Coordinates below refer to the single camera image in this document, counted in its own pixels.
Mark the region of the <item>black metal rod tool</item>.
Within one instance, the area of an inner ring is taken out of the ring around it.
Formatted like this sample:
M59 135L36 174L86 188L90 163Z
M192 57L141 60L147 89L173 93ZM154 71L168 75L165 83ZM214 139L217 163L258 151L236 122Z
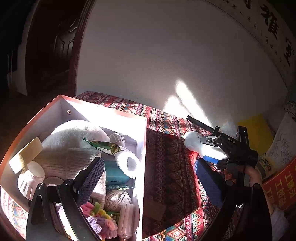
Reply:
M204 123L202 123L199 120L196 120L195 118L191 117L191 116L187 116L186 120L192 122L193 124L196 124L198 126L200 126L201 128L203 128L204 130L210 132L213 136L218 137L220 136L220 127L219 126L215 126L215 128L212 128Z

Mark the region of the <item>calligraphy wall scroll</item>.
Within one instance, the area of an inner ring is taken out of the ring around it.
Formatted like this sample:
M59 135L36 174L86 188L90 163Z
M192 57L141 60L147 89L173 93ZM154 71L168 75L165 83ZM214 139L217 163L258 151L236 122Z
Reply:
M286 86L295 84L295 37L272 5L267 1L208 2L234 18L260 42Z

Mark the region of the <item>white medicine bottle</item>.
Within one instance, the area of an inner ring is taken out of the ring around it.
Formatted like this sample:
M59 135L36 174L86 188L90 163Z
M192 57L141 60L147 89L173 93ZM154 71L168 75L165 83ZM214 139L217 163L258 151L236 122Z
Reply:
M134 222L134 204L124 204L121 206L117 236L119 240L128 240L133 235L133 222Z

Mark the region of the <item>beige knitted hat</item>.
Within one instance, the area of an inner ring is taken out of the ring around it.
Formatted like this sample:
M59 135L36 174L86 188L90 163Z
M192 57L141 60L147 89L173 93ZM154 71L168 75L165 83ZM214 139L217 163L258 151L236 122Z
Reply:
M58 177L62 180L74 179L101 152L95 149L71 148L65 151L41 151L34 161L42 166L45 177Z

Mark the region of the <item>patterned red tablecloth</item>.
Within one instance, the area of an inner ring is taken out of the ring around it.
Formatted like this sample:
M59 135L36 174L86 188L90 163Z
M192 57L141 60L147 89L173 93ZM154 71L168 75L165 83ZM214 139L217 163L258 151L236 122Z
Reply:
M200 128L159 109L87 91L79 100L147 118L142 240L198 240L218 209L210 202L193 167L196 155L182 142Z

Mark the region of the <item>red sign yellow characters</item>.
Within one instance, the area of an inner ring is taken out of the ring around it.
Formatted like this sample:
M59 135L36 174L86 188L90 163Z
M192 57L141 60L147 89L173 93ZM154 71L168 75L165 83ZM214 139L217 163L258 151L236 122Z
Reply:
M295 204L295 188L295 159L280 173L263 184L263 189L271 204L283 211Z

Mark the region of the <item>white embroidered pillow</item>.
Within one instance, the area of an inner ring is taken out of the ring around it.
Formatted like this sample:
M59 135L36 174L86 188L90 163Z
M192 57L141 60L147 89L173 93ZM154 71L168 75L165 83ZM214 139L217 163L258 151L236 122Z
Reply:
M278 171L284 169L295 158L295 120L286 113L266 152L267 158Z

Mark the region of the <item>yellow sponge card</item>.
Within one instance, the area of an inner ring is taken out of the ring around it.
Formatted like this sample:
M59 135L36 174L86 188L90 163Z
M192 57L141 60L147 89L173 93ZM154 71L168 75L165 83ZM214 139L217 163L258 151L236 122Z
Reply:
M43 146L39 137L34 138L10 159L9 165L12 171L15 174L19 173L30 161L34 160L42 150Z

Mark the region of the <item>green snack packet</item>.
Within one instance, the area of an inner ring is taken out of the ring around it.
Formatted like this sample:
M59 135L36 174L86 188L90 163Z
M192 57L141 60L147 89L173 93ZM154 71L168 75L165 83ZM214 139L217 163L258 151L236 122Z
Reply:
M110 142L104 142L104 141L89 141L86 138L83 138L82 140L87 142L90 146L94 147L95 149L100 150L101 152L108 155L114 155L124 150L124 147L121 147L116 143L110 143Z

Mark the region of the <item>teal glasses case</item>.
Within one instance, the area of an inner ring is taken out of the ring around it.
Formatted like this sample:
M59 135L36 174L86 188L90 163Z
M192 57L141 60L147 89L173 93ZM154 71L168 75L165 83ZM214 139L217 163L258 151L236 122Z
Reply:
M121 168L117 165L116 161L105 160L104 168L106 171L107 185L125 184L130 180L130 177L124 174Z

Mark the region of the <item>white LED light bulb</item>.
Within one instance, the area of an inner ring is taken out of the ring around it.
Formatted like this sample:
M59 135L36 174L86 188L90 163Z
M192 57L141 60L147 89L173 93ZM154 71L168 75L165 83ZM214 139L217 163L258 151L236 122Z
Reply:
M33 199L37 185L45 179L44 169L35 161L29 162L18 177L18 189L24 197Z

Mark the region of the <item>dark wooden door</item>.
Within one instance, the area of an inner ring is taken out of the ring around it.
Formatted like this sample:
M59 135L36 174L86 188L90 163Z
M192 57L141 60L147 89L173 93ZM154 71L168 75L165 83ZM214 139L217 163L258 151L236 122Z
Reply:
M85 1L39 1L25 56L28 96L69 89L74 38Z

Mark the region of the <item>twine ball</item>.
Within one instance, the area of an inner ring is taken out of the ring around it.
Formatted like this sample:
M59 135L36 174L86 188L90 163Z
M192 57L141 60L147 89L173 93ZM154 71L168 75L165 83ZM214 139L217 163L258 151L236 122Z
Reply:
M132 204L132 199L128 192L123 190L111 190L107 192L104 204L106 211L120 212L124 204Z

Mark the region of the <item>yellow fluffy cushion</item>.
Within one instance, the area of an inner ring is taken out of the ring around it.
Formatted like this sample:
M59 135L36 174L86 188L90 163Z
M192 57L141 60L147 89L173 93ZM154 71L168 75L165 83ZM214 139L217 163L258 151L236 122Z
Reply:
M273 143L273 134L262 114L252 116L247 120L241 120L238 126L247 128L250 149L263 156Z

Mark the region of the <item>yellow snack packet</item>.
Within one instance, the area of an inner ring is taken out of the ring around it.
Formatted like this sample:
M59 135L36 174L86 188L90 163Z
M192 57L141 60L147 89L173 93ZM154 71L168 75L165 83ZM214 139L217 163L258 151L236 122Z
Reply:
M276 169L274 168L272 163L267 159L261 159L260 161L258 161L255 168L261 174L262 180L269 179L276 173Z

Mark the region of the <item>white plush rabbit toy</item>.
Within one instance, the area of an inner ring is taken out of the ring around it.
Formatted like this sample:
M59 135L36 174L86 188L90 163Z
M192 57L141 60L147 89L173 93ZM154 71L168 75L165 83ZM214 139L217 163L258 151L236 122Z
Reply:
M90 149L84 140L110 142L109 136L97 124L85 120L70 120L57 126L46 137L42 146L48 151L64 151L72 148Z

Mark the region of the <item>colourful hair scrunchies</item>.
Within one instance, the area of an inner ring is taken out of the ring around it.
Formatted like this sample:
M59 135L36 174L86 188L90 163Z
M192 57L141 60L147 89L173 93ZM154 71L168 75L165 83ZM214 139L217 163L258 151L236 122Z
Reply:
M94 230L94 232L101 238L101 240L112 239L117 237L118 226L113 218L101 208L98 202L91 204L87 202L82 204L80 209Z

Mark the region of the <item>white tape roll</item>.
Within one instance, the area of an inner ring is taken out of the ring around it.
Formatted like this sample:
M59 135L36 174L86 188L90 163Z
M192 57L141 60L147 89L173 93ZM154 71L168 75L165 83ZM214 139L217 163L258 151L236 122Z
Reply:
M135 179L140 165L138 157L128 149L121 150L114 154L117 166L129 178Z

